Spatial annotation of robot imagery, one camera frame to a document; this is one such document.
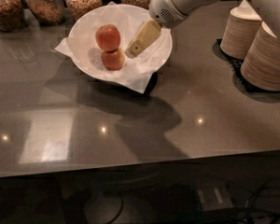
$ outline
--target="apple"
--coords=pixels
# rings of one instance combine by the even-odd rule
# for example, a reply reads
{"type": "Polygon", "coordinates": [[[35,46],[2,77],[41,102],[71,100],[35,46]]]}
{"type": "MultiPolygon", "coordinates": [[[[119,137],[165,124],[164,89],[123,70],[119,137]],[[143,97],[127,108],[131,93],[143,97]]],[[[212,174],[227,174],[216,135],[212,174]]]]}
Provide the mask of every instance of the apple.
{"type": "Polygon", "coordinates": [[[103,51],[101,57],[108,70],[120,70],[125,61],[125,54],[121,48],[115,51],[103,51]]]}
{"type": "Polygon", "coordinates": [[[100,49],[114,51],[120,45],[119,29],[113,24],[103,25],[96,31],[95,39],[100,49]]]}

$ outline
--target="white napkin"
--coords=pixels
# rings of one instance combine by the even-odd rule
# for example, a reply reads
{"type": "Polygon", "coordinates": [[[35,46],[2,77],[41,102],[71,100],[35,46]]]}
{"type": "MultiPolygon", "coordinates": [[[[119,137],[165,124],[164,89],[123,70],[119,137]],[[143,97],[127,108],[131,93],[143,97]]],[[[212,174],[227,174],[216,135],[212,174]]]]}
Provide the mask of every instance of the white napkin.
{"type": "Polygon", "coordinates": [[[118,71],[109,71],[104,67],[101,59],[102,51],[96,43],[95,32],[104,24],[116,25],[121,36],[120,47],[126,50],[142,22],[149,19],[148,11],[139,7],[110,3],[78,20],[69,37],[63,39],[55,49],[71,57],[76,66],[89,76],[143,93],[151,75],[160,69],[170,55],[172,49],[170,30],[162,29],[161,36],[137,57],[126,56],[122,69],[118,71]]]}

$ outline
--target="stack of cups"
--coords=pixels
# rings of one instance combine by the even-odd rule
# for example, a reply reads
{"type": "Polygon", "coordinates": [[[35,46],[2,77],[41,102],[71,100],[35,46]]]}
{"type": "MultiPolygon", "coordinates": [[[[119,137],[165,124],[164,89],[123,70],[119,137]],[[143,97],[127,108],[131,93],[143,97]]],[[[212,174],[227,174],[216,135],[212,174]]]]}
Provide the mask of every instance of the stack of cups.
{"type": "Polygon", "coordinates": [[[244,60],[243,77],[266,91],[280,91],[280,41],[246,0],[231,11],[221,49],[244,60]]]}
{"type": "Polygon", "coordinates": [[[261,17],[244,0],[231,10],[221,42],[221,49],[229,56],[243,60],[261,26],[261,17]]]}
{"type": "Polygon", "coordinates": [[[280,91],[280,41],[265,22],[241,67],[243,77],[266,91],[280,91]]]}

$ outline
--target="gray countertop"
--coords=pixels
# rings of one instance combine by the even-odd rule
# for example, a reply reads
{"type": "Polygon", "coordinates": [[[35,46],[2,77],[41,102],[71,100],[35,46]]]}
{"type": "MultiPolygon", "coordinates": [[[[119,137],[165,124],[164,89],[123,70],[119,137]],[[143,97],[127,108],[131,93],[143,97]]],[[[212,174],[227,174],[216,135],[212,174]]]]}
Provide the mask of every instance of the gray countertop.
{"type": "Polygon", "coordinates": [[[82,74],[54,50],[73,25],[0,33],[0,176],[280,149],[280,93],[247,93],[219,51],[236,2],[173,31],[148,97],[82,74]]]}

